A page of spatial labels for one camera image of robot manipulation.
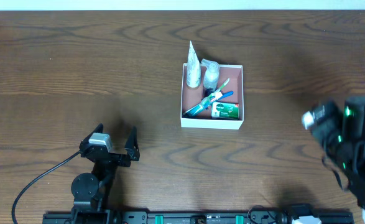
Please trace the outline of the green white toothbrush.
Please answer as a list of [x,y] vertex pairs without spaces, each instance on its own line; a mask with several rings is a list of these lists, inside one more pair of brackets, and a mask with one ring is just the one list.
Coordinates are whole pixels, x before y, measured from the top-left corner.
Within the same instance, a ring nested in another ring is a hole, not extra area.
[[222,95],[224,93],[221,92],[221,90],[229,83],[229,78],[213,93],[209,94],[207,97],[204,97],[201,101],[201,105],[204,109],[207,109],[212,103],[214,103],[217,100],[224,99],[222,98]]

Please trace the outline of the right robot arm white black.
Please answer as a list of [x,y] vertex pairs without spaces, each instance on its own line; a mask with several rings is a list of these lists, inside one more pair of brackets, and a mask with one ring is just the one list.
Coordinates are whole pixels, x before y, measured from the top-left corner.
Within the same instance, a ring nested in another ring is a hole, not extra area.
[[365,212],[365,96],[350,96],[342,109],[334,100],[317,104],[302,115],[302,126],[323,149],[322,163],[329,159],[347,178],[344,186],[330,168],[339,187]]

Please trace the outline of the blue disposable razor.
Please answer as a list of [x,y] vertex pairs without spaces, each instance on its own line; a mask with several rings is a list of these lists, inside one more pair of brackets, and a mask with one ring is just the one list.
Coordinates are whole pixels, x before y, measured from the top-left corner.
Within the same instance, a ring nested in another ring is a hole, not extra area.
[[226,93],[224,93],[224,94],[222,95],[222,98],[229,97],[229,96],[231,96],[231,95],[233,95],[233,94],[234,94],[234,91],[226,92]]

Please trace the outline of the clear pump bottle blue liquid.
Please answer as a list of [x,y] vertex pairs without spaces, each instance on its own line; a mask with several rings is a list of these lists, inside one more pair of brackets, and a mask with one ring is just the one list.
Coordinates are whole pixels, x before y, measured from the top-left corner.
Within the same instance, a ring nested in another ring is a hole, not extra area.
[[219,63],[203,59],[201,64],[206,67],[206,71],[203,79],[204,97],[209,96],[216,90],[219,80]]

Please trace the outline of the red green toothpaste tube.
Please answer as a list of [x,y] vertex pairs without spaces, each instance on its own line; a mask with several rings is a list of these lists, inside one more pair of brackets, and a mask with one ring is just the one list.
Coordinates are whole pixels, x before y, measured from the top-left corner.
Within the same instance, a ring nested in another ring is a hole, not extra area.
[[196,106],[190,108],[189,110],[187,110],[186,112],[184,112],[182,114],[182,116],[184,118],[194,118],[195,116],[197,116],[198,114],[200,114],[202,111],[206,110],[202,107],[201,104],[197,104]]

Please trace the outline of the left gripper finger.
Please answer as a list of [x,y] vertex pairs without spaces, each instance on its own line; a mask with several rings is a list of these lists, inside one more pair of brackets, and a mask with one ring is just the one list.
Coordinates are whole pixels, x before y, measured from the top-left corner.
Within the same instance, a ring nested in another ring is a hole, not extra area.
[[137,142],[137,128],[135,126],[132,127],[131,133],[126,141],[124,149],[126,150],[127,155],[130,157],[130,160],[139,161],[140,151]]
[[92,131],[89,135],[87,135],[87,137],[85,137],[85,138],[81,141],[81,143],[82,143],[82,144],[88,144],[90,137],[91,137],[94,133],[100,133],[100,134],[102,134],[102,133],[103,133],[103,124],[102,124],[102,123],[100,123],[99,125],[97,125],[97,127],[95,127],[95,128],[94,128],[94,130],[93,130],[93,131]]

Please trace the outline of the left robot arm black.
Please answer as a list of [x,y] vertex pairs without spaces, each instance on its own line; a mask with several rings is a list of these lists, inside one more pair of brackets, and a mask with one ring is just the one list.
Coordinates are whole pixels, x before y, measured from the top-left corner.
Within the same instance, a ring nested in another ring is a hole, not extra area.
[[65,223],[119,223],[119,215],[107,209],[108,197],[118,167],[130,167],[140,159],[137,129],[133,127],[127,138],[125,154],[111,152],[111,137],[99,124],[79,146],[78,153],[94,163],[90,173],[75,177],[71,185],[74,196],[72,216]]

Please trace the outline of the green white soap box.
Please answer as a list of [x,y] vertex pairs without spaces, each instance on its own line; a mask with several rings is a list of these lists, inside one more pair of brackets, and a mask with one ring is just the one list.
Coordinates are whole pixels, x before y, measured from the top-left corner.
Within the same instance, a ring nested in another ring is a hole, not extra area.
[[237,103],[214,102],[211,106],[213,119],[239,119],[239,105]]

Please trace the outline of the white conditioner tube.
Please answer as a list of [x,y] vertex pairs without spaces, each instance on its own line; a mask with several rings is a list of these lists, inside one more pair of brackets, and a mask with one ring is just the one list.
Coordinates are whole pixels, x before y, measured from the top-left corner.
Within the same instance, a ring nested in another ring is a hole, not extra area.
[[190,42],[187,61],[187,85],[190,88],[197,88],[201,83],[201,67],[200,62]]

